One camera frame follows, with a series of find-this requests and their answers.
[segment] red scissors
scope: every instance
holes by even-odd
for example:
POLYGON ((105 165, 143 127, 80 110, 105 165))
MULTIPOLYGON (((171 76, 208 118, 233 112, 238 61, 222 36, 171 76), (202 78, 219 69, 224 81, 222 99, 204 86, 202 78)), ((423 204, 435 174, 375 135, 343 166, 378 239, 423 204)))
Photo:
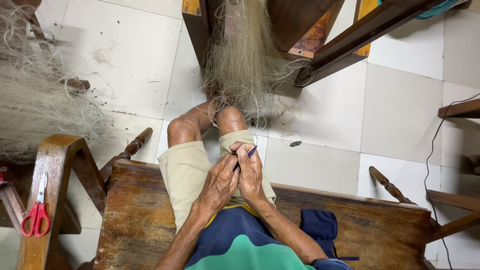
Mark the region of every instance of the red scissors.
POLYGON ((35 233, 36 237, 44 236, 48 230, 50 229, 50 218, 47 214, 47 205, 44 203, 45 201, 45 188, 47 186, 47 173, 45 173, 40 181, 40 186, 38 187, 38 197, 37 201, 33 203, 32 210, 28 215, 24 217, 22 220, 22 224, 20 228, 22 229, 22 233, 24 236, 32 236, 35 233), (31 219, 30 222, 30 230, 27 232, 25 229, 25 222, 27 219, 31 219), (42 226, 42 220, 45 220, 47 223, 47 228, 43 233, 40 233, 40 227, 42 226))

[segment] white tile floor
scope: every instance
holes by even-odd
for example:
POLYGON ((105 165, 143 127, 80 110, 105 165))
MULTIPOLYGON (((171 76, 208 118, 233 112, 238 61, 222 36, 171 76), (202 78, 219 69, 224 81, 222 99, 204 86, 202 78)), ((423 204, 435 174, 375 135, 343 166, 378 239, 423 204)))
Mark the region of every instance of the white tile floor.
MULTIPOLYGON (((329 39, 352 23, 355 2, 345 1, 329 39)), ((154 134, 133 159, 157 162, 167 149, 168 123, 205 101, 180 7, 181 0, 42 2, 37 15, 45 31, 62 41, 65 68, 90 81, 89 94, 114 120, 111 141, 92 148, 99 166, 149 126, 154 134)), ((368 167, 375 166, 405 196, 431 209, 423 191, 424 163, 440 122, 437 109, 480 93, 480 8, 471 11, 409 22, 373 42, 367 62, 270 97, 302 107, 300 122, 293 123, 298 134, 282 138, 274 122, 256 132, 270 181, 394 201, 372 182, 368 167), (289 147, 292 140, 303 143, 289 147)), ((429 189, 478 195, 478 177, 461 175, 458 161, 479 153, 479 124, 444 122, 429 161, 429 189)), ((217 139, 215 129, 204 135, 212 163, 219 158, 217 139)), ((101 217, 74 176, 68 197, 83 231, 62 236, 61 243, 76 267, 94 256, 101 217)), ((466 212, 438 204, 437 214, 444 224, 466 212)), ((474 228, 445 239, 454 268, 480 269, 479 235, 474 228)), ((14 269, 16 234, 1 228, 0 243, 1 268, 14 269)), ((439 268, 448 266, 439 242, 428 245, 425 256, 439 268)))

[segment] net pile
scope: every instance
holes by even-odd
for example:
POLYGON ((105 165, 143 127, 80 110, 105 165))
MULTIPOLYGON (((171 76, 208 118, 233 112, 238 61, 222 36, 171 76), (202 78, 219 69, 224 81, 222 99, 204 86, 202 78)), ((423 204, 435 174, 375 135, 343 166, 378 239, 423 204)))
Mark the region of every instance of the net pile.
POLYGON ((269 116, 265 96, 282 82, 293 83, 299 68, 309 61, 281 59, 264 1, 225 0, 215 17, 203 86, 216 94, 218 110, 234 106, 247 123, 262 129, 269 116))
POLYGON ((0 160, 33 162, 39 143, 57 133, 82 136, 89 145, 101 140, 111 122, 85 90, 60 83, 72 77, 55 61, 61 56, 54 46, 27 37, 32 7, 9 0, 0 7, 0 160))

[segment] elderly man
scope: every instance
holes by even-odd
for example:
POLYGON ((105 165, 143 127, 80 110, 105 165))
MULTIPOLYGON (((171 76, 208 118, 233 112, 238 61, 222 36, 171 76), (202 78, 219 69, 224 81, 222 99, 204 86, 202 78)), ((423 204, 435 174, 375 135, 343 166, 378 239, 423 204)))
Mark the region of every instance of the elderly man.
POLYGON ((350 270, 276 209, 258 153, 248 158, 252 133, 234 107, 216 113, 222 157, 211 166, 201 135, 215 111, 206 102, 168 125, 169 149, 158 160, 177 235, 157 270, 350 270))

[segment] leg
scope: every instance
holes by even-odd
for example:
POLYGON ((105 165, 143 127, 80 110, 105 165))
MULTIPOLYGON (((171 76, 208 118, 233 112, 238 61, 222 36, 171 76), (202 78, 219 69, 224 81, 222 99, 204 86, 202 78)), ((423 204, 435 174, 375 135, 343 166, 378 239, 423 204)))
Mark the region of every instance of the leg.
MULTIPOLYGON (((234 107, 225 107, 217 117, 217 125, 220 132, 220 156, 226 153, 231 153, 230 146, 235 142, 244 142, 254 144, 253 135, 247 129, 245 118, 242 113, 234 107)), ((275 202, 276 195, 273 192, 270 183, 263 171, 262 188, 265 196, 271 202, 275 202)), ((240 190, 237 189, 230 200, 230 204, 246 204, 240 195, 240 190)))
POLYGON ((187 220, 212 167, 202 142, 215 108, 206 102, 174 119, 167 129, 168 150, 158 161, 175 214, 177 232, 187 220))

